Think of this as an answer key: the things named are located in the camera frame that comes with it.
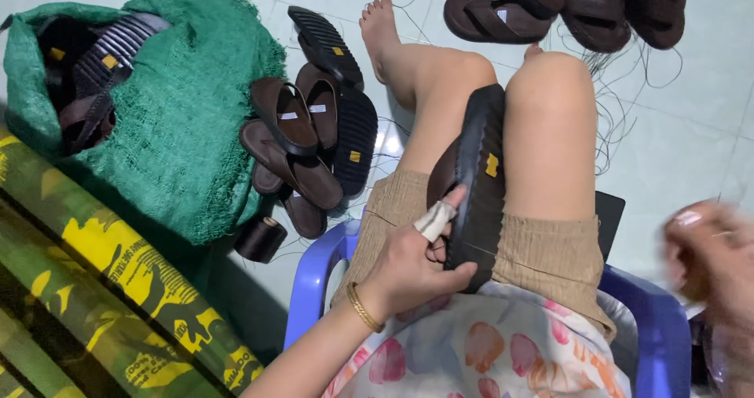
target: beige shorts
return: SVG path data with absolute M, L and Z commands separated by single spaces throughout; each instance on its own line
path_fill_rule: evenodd
M 375 182 L 361 222 L 351 265 L 333 303 L 348 282 L 369 273 L 393 226 L 408 225 L 427 212 L 429 175 L 396 171 Z M 586 317 L 608 342 L 615 325 L 597 305 L 602 253 L 597 244 L 598 220 L 548 221 L 504 214 L 492 279 L 528 289 Z

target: green mesh bag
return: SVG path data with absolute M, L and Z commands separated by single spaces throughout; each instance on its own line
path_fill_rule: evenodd
M 66 157 L 35 27 L 55 14 L 101 23 L 127 12 L 157 14 L 173 27 L 146 41 L 134 73 L 111 91 L 116 124 L 108 140 Z M 282 77 L 284 59 L 247 0 L 131 0 L 122 10 L 46 4 L 13 16 L 6 122 L 157 247 L 172 239 L 202 245 L 259 207 L 253 159 L 238 131 L 251 114 L 249 84 Z

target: bare foot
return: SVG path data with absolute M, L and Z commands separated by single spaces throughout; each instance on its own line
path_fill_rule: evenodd
M 361 26 L 361 38 L 364 39 L 366 51 L 372 59 L 375 77 L 380 83 L 385 84 L 381 63 L 382 53 L 386 47 L 401 44 L 401 39 L 398 39 L 398 30 L 395 28 L 393 1 L 375 0 L 369 4 L 361 11 L 359 26 Z
M 526 48 L 526 52 L 523 54 L 523 60 L 526 61 L 529 58 L 532 58 L 533 56 L 537 56 L 544 51 L 541 47 L 539 47 L 539 44 L 531 44 L 528 48 Z

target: blue plastic stool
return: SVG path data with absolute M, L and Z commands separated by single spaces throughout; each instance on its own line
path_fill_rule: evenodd
M 351 260 L 358 220 L 327 231 L 304 252 L 290 298 L 285 349 L 322 317 L 330 273 Z M 639 331 L 636 398 L 688 398 L 691 395 L 692 338 L 683 307 L 654 283 L 605 265 L 599 289 L 622 302 Z

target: white tile floor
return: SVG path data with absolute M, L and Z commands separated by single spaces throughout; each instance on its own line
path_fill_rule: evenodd
M 0 17 L 56 1 L 66 0 L 0 0 Z M 119 7 L 127 0 L 70 1 Z M 295 4 L 326 14 L 353 50 L 365 73 L 365 92 L 381 117 L 375 152 L 400 156 L 406 136 L 391 120 L 410 128 L 411 116 L 396 108 L 387 90 L 371 76 L 370 60 L 355 22 L 364 4 L 371 0 L 252 1 L 273 36 L 282 45 L 292 46 L 288 48 L 287 63 L 291 78 L 295 78 L 305 59 L 300 50 L 293 48 L 297 43 L 287 7 Z M 403 6 L 412 0 L 393 1 Z M 481 53 L 495 64 L 499 81 L 505 84 L 523 61 L 525 47 L 472 44 L 458 39 L 444 24 L 443 2 L 414 0 L 406 13 L 397 9 L 397 27 L 402 39 Z M 749 182 L 754 181 L 754 162 L 749 159 L 754 154 L 754 104 L 750 102 L 754 86 L 754 58 L 750 49 L 754 49 L 754 34 L 734 22 L 747 20 L 752 10 L 752 0 L 688 0 L 686 32 L 675 48 L 677 52 L 648 53 L 640 45 L 632 44 L 596 76 L 603 113 L 609 111 L 613 120 L 619 121 L 627 112 L 622 132 L 630 131 L 620 144 L 610 146 L 609 169 L 597 180 L 598 190 L 627 201 L 610 256 L 612 265 L 663 283 L 656 234 L 672 211 L 721 194 L 724 199 L 754 212 L 754 189 L 748 193 Z M 580 46 L 568 37 L 561 39 L 562 34 L 567 35 L 564 26 L 560 23 L 553 26 L 543 46 L 580 55 Z M 0 36 L 0 53 L 4 52 L 5 35 Z M 5 84 L 5 75 L 0 75 L 0 102 L 5 101 Z M 621 134 L 618 127 L 613 139 Z M 609 129 L 602 119 L 600 131 Z M 598 166 L 605 164 L 604 157 L 597 158 Z M 368 186 L 394 170 L 395 159 L 379 157 L 373 165 Z M 367 189 L 351 200 L 348 211 L 351 216 L 360 215 L 369 192 Z M 295 237 L 295 230 L 279 207 L 275 217 L 283 221 L 291 234 L 269 265 L 242 264 L 234 253 L 216 261 L 219 278 L 234 272 L 235 282 L 215 281 L 212 285 L 228 298 L 231 308 L 238 309 L 237 316 L 246 315 L 253 300 L 253 296 L 238 293 L 239 290 L 250 291 L 252 295 L 265 291 L 277 306 L 288 308 L 296 265 L 308 241 Z M 258 287 L 247 289 L 243 283 L 255 283 Z

